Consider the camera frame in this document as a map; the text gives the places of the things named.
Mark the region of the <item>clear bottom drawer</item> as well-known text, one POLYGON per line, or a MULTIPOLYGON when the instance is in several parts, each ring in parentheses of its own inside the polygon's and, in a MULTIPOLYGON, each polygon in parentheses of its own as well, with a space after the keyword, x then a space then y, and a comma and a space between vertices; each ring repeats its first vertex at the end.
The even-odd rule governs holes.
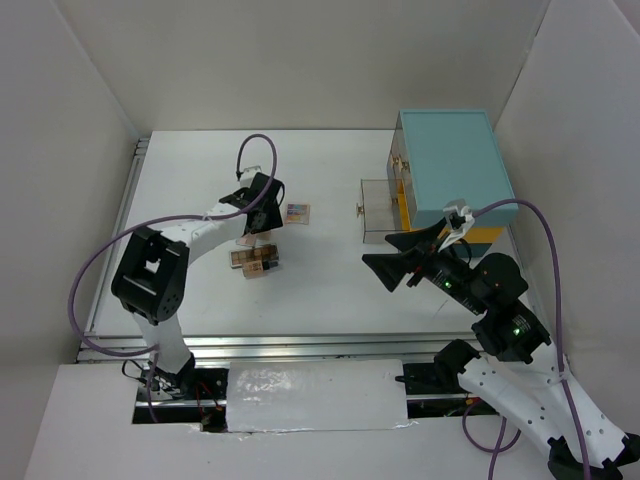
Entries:
POLYGON ((362 179, 356 216, 362 220, 363 243, 384 244, 390 234, 410 230, 403 187, 398 180, 362 179))

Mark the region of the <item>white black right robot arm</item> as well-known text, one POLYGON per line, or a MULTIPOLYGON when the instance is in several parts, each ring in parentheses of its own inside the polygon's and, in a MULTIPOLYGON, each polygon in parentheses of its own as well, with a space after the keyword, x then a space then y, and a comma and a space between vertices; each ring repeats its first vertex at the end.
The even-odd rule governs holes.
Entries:
POLYGON ((444 228, 390 234, 395 252, 362 257, 388 291, 427 280, 478 316, 471 329, 482 348, 451 341, 434 359, 437 384, 491 406, 541 451, 554 478, 621 478, 622 467, 639 460, 639 438, 612 423, 561 367, 549 332, 520 300, 528 284, 515 260, 492 253, 472 265, 448 245, 444 228))

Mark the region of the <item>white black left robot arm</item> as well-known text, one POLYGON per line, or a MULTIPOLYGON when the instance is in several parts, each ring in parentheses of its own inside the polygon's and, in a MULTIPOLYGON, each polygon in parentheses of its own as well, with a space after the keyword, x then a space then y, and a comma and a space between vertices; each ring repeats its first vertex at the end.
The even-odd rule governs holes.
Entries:
POLYGON ((131 234, 111 292, 155 349, 155 372, 171 397, 193 394, 197 383, 195 357, 177 315, 189 266, 231 240, 282 227, 284 192, 281 181, 255 171, 205 214, 160 230, 139 227, 131 234))

